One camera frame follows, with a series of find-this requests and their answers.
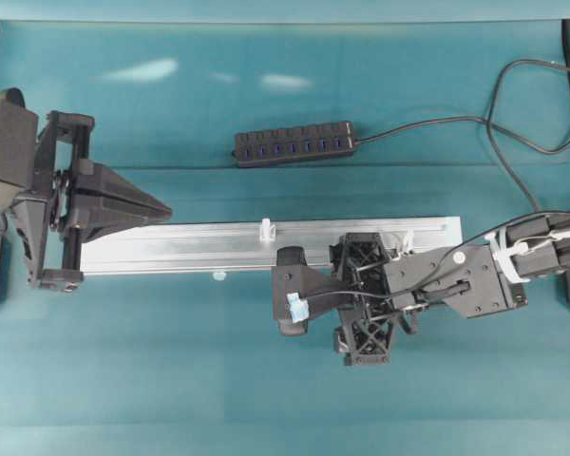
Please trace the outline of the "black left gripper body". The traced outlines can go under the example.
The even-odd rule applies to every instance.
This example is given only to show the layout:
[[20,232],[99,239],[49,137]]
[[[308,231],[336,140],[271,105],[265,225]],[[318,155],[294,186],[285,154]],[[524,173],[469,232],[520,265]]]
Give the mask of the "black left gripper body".
[[[81,230],[66,224],[73,211],[81,160],[89,157],[93,127],[94,119],[89,116],[52,110],[39,134],[26,196],[26,267],[28,285],[33,288],[71,293],[84,280]],[[63,242],[59,269],[45,267],[49,232],[57,233]]]

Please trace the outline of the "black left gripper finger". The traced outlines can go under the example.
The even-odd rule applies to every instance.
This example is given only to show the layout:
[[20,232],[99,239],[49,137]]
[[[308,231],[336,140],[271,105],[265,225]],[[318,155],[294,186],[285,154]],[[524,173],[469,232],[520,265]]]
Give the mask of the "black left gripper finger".
[[78,160],[74,194],[91,197],[97,205],[122,207],[129,214],[171,214],[172,210],[123,178],[112,168],[92,161]]
[[166,221],[172,217],[167,206],[144,207],[112,202],[78,201],[68,212],[68,245],[80,246],[121,231]]

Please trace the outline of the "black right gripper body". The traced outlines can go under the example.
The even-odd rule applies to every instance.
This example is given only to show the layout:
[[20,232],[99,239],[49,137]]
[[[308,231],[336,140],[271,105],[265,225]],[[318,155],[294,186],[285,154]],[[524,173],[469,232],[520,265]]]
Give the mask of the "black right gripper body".
[[411,235],[388,247],[377,233],[347,233],[330,248],[332,275],[343,281],[352,294],[337,308],[340,325],[333,332],[334,350],[346,366],[384,365],[390,361],[395,329],[417,333],[417,316],[435,307],[420,291],[411,301],[395,306],[384,267],[413,253]]

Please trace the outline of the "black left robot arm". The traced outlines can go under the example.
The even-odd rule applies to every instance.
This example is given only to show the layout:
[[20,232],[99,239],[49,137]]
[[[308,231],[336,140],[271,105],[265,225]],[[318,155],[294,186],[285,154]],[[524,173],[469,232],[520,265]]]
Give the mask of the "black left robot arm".
[[172,211],[89,157],[92,117],[51,111],[45,127],[38,121],[18,88],[0,92],[0,218],[23,243],[28,285],[69,293],[84,280],[83,244]]

